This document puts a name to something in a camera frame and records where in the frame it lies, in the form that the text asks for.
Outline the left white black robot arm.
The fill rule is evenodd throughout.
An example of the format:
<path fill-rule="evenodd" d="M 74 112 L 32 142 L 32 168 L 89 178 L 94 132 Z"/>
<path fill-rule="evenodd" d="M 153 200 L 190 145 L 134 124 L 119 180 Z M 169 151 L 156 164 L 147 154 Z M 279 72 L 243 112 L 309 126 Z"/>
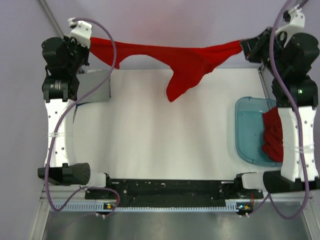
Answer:
<path fill-rule="evenodd" d="M 64 36 L 45 40 L 42 56 L 46 76 L 42 84 L 48 120 L 48 152 L 44 167 L 37 175 L 46 185 L 90 186 L 102 198 L 114 191 L 108 175 L 91 169 L 89 163 L 78 163 L 74 152 L 73 125 L 78 99 L 78 70 L 87 66 L 90 37 Z"/>

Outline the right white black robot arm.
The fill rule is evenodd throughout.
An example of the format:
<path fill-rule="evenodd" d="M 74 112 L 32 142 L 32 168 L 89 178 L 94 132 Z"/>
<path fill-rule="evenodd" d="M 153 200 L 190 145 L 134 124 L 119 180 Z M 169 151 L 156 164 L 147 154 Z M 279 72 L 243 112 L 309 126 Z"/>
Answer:
<path fill-rule="evenodd" d="M 252 189 L 272 194 L 316 190 L 320 177 L 314 158 L 314 120 L 318 87 L 309 77 L 319 56 L 319 42 L 301 31 L 278 30 L 273 53 L 272 28 L 242 40 L 244 56 L 262 63 L 272 77 L 274 99 L 242 97 L 235 104 L 235 146 L 247 163 L 266 167 L 264 172 L 239 173 L 233 192 L 245 198 Z"/>

